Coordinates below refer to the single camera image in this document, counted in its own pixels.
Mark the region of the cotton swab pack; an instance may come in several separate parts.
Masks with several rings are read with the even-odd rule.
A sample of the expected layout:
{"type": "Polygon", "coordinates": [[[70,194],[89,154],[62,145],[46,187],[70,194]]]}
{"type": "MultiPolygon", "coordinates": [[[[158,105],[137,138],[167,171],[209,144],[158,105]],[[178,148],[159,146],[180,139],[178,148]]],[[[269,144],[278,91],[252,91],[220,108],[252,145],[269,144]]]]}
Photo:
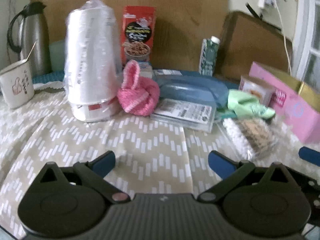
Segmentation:
{"type": "Polygon", "coordinates": [[[242,159],[254,161],[269,154],[277,137],[261,118],[224,119],[222,125],[242,159]]]}

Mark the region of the pink knitted cloth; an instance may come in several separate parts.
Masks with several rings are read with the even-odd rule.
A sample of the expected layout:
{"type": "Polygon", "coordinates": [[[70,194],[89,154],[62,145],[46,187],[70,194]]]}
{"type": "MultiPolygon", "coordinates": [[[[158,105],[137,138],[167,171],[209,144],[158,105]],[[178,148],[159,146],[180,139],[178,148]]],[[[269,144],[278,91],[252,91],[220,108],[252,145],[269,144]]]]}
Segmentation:
{"type": "Polygon", "coordinates": [[[123,70],[123,82],[118,89],[118,101],[126,113],[149,116],[159,101],[160,88],[151,78],[140,75],[137,61],[129,61],[123,70]]]}

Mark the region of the pink tin box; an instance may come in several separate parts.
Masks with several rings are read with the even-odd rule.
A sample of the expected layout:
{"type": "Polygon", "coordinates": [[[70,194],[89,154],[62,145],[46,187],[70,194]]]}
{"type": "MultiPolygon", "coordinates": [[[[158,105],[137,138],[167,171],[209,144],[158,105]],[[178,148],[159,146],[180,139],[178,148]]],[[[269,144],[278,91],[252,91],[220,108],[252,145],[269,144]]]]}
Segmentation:
{"type": "Polygon", "coordinates": [[[275,87],[269,106],[305,144],[319,143],[319,92],[284,71],[254,62],[249,71],[275,87]]]}

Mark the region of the beige patterned tablecloth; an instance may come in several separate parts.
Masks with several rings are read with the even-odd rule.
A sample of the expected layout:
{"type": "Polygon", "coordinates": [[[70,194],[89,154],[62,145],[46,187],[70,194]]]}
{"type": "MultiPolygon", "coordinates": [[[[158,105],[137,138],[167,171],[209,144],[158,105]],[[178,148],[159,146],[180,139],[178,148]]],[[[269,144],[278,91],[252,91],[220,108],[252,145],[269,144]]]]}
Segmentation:
{"type": "Polygon", "coordinates": [[[240,159],[218,122],[210,133],[126,113],[87,124],[73,116],[63,90],[38,90],[17,109],[1,101],[1,227],[24,236],[17,208],[45,163],[72,166],[108,150],[116,168],[106,180],[131,196],[199,194],[220,180],[209,168],[210,151],[240,159]]]}

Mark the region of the clear pack with barcode label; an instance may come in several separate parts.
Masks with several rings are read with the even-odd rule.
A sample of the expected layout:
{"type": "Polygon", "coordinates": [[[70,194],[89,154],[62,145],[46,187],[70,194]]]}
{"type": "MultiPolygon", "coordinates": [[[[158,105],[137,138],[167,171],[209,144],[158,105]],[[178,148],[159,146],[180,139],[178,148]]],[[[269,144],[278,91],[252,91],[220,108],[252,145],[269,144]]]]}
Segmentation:
{"type": "Polygon", "coordinates": [[[215,119],[216,104],[162,99],[150,118],[170,125],[210,133],[215,119]]]}

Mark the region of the light green cloth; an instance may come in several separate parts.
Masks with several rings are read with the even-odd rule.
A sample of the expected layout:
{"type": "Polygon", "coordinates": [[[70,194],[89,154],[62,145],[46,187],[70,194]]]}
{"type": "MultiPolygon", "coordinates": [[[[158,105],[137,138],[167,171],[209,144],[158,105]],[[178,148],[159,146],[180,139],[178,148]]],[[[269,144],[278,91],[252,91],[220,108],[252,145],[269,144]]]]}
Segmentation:
{"type": "Polygon", "coordinates": [[[229,90],[227,107],[238,118],[270,119],[276,114],[274,109],[261,104],[255,95],[236,89],[229,90]]]}

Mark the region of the small round paper can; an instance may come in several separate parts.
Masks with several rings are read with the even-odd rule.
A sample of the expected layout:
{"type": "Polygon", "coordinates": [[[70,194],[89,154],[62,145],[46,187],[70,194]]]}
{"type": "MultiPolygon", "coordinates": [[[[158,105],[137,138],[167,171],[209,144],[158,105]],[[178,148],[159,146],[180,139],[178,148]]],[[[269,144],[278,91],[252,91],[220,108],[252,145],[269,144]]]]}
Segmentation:
{"type": "Polygon", "coordinates": [[[241,76],[239,89],[256,96],[259,102],[266,107],[270,104],[272,95],[276,91],[276,89],[266,81],[249,75],[241,76]]]}

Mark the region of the teal woven placemat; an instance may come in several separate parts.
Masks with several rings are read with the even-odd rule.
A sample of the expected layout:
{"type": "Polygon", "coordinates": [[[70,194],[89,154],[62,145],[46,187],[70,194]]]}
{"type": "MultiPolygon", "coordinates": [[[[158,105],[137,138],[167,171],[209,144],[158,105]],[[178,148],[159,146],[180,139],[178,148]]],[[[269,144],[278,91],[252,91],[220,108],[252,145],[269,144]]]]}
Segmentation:
{"type": "Polygon", "coordinates": [[[32,78],[33,84],[37,83],[49,83],[49,82],[55,82],[55,81],[63,81],[65,77],[64,71],[58,71],[58,72],[51,72],[49,74],[41,75],[41,76],[35,76],[32,78]]]}

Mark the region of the small blue-white box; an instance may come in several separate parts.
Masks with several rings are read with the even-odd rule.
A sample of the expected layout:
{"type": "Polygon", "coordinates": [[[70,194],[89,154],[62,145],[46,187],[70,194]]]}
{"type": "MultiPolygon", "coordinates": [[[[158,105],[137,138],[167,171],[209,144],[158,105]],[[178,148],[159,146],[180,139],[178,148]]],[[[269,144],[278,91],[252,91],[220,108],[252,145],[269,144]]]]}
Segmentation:
{"type": "Polygon", "coordinates": [[[148,62],[138,62],[140,67],[140,76],[152,78],[153,77],[153,68],[148,62]]]}

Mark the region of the white enamel mug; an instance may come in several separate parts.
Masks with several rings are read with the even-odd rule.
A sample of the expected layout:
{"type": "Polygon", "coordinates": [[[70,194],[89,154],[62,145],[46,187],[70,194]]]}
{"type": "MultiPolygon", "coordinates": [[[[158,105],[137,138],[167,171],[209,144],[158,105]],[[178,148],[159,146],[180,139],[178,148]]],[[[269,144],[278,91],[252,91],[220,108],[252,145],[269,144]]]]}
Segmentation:
{"type": "Polygon", "coordinates": [[[34,87],[27,59],[1,70],[1,93],[11,109],[18,108],[33,98],[34,87]]]}

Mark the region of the bagged stack of paper cups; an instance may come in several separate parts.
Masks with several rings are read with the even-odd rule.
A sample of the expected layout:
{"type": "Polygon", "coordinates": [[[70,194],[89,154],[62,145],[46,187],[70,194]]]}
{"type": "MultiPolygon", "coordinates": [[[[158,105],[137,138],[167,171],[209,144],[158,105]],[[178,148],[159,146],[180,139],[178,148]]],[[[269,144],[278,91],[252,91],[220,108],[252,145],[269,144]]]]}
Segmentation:
{"type": "Polygon", "coordinates": [[[73,10],[65,50],[65,90],[74,117],[98,122],[115,115],[122,64],[114,10],[101,0],[73,10]]]}

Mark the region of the small white tissue pack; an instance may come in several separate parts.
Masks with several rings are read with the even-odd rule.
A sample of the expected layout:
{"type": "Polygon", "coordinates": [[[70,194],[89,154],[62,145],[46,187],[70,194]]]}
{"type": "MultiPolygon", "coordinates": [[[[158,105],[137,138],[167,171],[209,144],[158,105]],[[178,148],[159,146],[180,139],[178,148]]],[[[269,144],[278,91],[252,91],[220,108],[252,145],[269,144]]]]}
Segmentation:
{"type": "Polygon", "coordinates": [[[157,76],[163,75],[176,75],[182,76],[182,73],[179,70],[172,70],[172,69],[154,69],[152,78],[155,79],[157,76]]]}

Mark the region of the green-white drink carton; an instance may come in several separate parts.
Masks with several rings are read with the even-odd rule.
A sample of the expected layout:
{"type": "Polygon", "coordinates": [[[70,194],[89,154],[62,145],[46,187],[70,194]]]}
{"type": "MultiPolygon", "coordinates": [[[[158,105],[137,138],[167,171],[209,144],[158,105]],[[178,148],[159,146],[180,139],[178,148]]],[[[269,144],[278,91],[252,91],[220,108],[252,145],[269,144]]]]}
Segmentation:
{"type": "Polygon", "coordinates": [[[220,39],[215,36],[203,39],[199,61],[199,73],[201,75],[213,75],[219,45],[220,39]]]}

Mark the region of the light green plastic cup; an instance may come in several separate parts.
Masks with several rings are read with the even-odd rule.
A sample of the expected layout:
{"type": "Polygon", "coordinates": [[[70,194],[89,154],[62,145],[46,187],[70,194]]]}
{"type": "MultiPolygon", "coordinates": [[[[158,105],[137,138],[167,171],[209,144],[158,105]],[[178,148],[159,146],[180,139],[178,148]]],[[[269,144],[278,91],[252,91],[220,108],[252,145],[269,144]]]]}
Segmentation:
{"type": "Polygon", "coordinates": [[[65,40],[59,40],[49,45],[50,61],[53,72],[60,72],[65,67],[65,40]]]}

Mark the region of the red snack pouch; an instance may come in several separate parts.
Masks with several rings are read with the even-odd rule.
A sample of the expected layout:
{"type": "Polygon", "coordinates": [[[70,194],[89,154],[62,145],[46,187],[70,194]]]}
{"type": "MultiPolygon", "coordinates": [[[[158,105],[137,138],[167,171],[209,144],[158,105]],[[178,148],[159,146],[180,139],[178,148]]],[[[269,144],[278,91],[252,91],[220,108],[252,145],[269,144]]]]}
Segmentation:
{"type": "Polygon", "coordinates": [[[124,7],[121,30],[121,60],[148,62],[153,48],[156,8],[147,6],[124,7]]]}

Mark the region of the white frosted window frame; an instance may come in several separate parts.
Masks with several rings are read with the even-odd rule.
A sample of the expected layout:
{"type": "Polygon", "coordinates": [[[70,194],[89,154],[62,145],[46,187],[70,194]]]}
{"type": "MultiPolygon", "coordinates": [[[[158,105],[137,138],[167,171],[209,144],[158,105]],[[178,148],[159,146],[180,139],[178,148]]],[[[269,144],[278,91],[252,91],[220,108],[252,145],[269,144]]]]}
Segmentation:
{"type": "Polygon", "coordinates": [[[298,0],[292,73],[319,89],[319,0],[298,0]]]}

